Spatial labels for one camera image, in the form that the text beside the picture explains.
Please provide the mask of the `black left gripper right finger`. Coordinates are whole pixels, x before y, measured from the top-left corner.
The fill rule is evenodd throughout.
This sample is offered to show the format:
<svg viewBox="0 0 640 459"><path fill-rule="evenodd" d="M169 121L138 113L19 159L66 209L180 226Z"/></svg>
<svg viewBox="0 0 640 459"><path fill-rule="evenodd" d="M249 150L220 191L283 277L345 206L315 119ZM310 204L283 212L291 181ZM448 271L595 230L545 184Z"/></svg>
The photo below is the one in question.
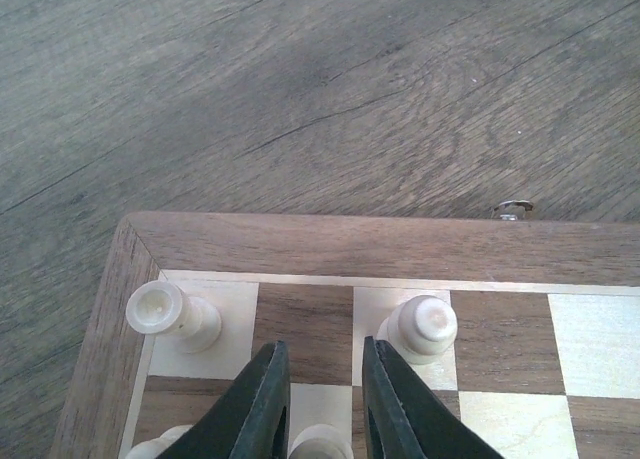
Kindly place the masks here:
<svg viewBox="0 0 640 459"><path fill-rule="evenodd" d="M364 339L362 395L369 458L498 458L386 340Z"/></svg>

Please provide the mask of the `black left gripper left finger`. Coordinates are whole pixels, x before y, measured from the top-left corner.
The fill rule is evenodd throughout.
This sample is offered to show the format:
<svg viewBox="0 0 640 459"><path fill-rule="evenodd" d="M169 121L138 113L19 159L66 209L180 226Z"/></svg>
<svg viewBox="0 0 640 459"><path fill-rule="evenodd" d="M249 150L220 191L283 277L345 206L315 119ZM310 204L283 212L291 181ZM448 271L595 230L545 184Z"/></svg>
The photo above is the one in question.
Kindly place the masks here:
<svg viewBox="0 0 640 459"><path fill-rule="evenodd" d="M286 343L264 344L213 407L164 458L286 458L290 366Z"/></svg>

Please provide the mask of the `light wooden chess pawn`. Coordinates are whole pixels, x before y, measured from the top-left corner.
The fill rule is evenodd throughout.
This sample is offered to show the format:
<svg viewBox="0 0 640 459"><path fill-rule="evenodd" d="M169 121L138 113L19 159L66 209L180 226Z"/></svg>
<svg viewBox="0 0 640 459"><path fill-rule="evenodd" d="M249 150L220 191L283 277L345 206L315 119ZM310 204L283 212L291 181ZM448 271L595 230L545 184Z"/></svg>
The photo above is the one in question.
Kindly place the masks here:
<svg viewBox="0 0 640 459"><path fill-rule="evenodd" d="M190 424L172 427L154 439L137 444L128 452L125 458L155 459L191 428L192 425Z"/></svg>
<svg viewBox="0 0 640 459"><path fill-rule="evenodd" d="M398 305L382 322L376 338L387 341L409 364L436 361L454 343L458 319L443 299L418 295Z"/></svg>
<svg viewBox="0 0 640 459"><path fill-rule="evenodd" d="M315 424L298 434L289 458L353 459L354 454L350 443L337 428L328 424Z"/></svg>

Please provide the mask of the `light wooden chess rook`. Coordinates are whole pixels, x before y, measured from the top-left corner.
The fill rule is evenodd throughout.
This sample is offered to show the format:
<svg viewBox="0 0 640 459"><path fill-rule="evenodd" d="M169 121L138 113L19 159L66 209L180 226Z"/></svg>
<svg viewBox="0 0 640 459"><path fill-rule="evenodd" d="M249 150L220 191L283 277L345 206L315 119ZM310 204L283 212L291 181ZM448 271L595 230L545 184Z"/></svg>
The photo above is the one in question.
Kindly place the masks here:
<svg viewBox="0 0 640 459"><path fill-rule="evenodd" d="M221 314L211 301L161 280L136 289L128 299L125 316L136 332L165 337L183 354L206 350L222 332Z"/></svg>

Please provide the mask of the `wooden chess board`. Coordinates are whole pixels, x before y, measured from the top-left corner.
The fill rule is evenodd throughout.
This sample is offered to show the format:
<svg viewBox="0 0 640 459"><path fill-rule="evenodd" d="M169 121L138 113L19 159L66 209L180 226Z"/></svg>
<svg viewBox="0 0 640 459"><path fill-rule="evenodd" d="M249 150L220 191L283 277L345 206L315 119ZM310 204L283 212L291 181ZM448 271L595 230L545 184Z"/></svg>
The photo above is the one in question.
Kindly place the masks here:
<svg viewBox="0 0 640 459"><path fill-rule="evenodd" d="M139 212L54 458L635 458L635 225Z"/></svg>

